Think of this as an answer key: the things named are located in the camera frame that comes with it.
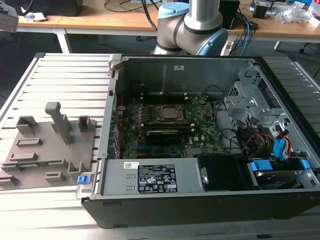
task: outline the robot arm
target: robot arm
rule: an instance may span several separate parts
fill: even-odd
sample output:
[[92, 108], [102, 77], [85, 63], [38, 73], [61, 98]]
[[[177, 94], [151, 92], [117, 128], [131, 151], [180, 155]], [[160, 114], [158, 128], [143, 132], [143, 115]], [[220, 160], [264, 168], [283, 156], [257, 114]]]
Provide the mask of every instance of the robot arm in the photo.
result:
[[220, 55], [228, 32], [222, 28], [220, 0], [170, 2], [159, 8], [157, 46], [153, 54]]
[[8, 6], [3, 1], [0, 1], [0, 30], [16, 33], [18, 21], [19, 18], [16, 10], [12, 6]]

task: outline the motherboard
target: motherboard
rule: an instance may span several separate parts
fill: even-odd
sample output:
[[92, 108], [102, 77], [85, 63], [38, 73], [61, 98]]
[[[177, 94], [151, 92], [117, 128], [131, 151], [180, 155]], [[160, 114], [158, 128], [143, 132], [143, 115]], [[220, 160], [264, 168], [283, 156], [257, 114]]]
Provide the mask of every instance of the motherboard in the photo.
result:
[[192, 158], [224, 152], [205, 96], [133, 98], [118, 110], [121, 159]]

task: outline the power supply label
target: power supply label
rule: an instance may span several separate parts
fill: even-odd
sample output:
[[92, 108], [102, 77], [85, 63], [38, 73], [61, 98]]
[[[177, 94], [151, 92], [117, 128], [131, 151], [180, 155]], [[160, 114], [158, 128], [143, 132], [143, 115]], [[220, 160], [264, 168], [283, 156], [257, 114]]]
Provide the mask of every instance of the power supply label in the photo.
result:
[[175, 165], [139, 165], [138, 192], [141, 194], [178, 192]]

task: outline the blue latch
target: blue latch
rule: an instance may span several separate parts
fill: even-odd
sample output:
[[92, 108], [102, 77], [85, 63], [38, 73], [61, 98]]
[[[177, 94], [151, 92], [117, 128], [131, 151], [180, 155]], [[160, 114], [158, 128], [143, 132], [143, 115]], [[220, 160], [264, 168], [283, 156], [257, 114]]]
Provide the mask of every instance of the blue latch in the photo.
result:
[[250, 163], [252, 170], [255, 171], [271, 171], [273, 170], [269, 160], [254, 160]]
[[283, 162], [285, 160], [284, 159], [285, 148], [286, 148], [286, 141], [283, 140], [282, 138], [276, 139], [274, 141], [273, 153], [277, 158], [280, 159], [281, 162]]
[[90, 176], [89, 175], [80, 175], [78, 176], [78, 180], [76, 181], [78, 185], [87, 185], [90, 184]]
[[306, 159], [303, 159], [303, 160], [301, 161], [301, 163], [302, 163], [302, 166], [304, 167], [304, 169], [310, 168], [310, 164], [309, 164], [309, 162], [308, 162]]

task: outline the white plastic bag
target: white plastic bag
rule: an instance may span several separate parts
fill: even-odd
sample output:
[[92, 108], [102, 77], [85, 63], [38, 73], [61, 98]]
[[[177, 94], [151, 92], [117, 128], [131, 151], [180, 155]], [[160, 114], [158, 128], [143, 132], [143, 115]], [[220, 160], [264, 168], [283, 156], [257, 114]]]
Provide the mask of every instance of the white plastic bag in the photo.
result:
[[295, 1], [294, 4], [291, 5], [287, 10], [281, 11], [277, 16], [280, 18], [283, 24], [291, 22], [301, 23], [304, 19], [303, 15], [305, 12], [305, 10], [299, 7], [299, 3]]

